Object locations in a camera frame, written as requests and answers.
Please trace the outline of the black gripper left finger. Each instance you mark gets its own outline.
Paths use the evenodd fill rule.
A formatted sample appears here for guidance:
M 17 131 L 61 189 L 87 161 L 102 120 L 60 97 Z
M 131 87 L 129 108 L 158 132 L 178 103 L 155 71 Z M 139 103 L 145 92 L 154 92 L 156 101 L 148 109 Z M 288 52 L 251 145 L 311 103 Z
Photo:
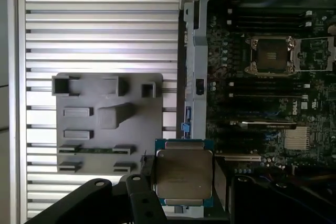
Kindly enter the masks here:
M 138 174 L 125 175 L 113 185 L 92 179 L 69 193 L 28 223 L 166 223 L 152 189 L 155 157 L 144 155 Z

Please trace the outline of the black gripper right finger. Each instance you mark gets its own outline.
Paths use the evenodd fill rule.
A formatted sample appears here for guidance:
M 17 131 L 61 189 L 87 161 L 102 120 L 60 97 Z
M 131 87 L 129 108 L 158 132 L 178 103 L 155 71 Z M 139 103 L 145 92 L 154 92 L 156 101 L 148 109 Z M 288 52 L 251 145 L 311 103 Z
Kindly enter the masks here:
M 214 161 L 214 189 L 225 223 L 335 223 L 335 168 L 294 167 L 235 174 Z

